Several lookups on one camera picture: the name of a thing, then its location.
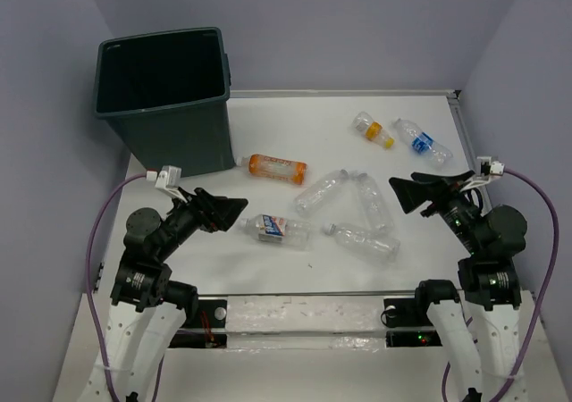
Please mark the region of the orange drink bottle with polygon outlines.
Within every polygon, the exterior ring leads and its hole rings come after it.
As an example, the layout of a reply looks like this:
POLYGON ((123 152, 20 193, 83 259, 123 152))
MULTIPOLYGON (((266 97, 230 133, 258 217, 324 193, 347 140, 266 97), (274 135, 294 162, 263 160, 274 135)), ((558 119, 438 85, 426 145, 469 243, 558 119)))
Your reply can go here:
POLYGON ((307 172, 306 163, 269 155, 253 154, 240 157, 236 164, 254 177, 284 181, 293 185, 302 185, 307 172))

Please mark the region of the clear bottle blue white label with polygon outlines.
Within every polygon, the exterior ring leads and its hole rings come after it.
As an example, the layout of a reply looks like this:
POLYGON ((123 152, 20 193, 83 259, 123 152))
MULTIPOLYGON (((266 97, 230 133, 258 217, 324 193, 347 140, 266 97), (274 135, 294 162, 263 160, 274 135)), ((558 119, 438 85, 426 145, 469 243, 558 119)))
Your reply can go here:
POLYGON ((255 241, 296 249, 307 248, 312 232, 308 222, 270 214, 241 218, 238 225, 242 232, 255 241))

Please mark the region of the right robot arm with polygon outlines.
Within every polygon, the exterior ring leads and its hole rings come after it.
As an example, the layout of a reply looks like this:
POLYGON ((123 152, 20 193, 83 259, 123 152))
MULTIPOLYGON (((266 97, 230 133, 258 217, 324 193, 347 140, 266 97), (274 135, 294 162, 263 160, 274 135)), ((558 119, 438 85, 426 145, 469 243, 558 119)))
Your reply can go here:
POLYGON ((513 262, 526 247, 527 222, 507 205, 483 213, 467 196, 503 173, 503 164, 492 162, 480 173, 414 172, 408 180, 389 180, 404 213, 439 215, 468 252, 458 261, 458 285, 422 281, 411 302, 413 316, 436 329, 461 401, 528 399, 520 370, 521 287, 513 262))

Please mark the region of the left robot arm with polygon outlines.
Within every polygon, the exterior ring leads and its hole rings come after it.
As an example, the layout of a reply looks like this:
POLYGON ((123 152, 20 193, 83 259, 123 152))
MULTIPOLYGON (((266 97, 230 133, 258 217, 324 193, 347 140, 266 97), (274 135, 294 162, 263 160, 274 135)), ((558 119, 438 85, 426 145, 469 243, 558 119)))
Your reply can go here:
POLYGON ((166 217, 145 207, 126 222, 107 324, 96 326, 99 353, 82 401, 145 400, 173 337, 198 315, 197 288, 172 280, 167 258, 197 230, 229 230, 248 205, 202 188, 163 192, 172 199, 166 217))

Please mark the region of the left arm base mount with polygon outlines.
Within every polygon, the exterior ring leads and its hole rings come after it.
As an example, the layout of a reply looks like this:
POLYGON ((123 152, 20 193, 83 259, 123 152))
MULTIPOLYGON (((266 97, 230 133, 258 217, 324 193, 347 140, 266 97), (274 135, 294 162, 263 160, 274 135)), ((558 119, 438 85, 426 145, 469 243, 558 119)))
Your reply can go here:
POLYGON ((225 348, 227 314, 226 297, 200 297, 195 315, 176 332, 169 348, 225 348))

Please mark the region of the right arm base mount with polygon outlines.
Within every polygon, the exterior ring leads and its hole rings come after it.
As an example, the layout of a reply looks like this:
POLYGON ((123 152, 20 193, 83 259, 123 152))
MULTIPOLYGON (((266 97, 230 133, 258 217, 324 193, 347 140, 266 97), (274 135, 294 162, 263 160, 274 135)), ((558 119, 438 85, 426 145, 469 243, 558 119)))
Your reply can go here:
POLYGON ((425 314, 419 312, 412 297, 389 297, 383 301, 380 315, 386 329, 387 348, 432 348, 441 339, 425 314))

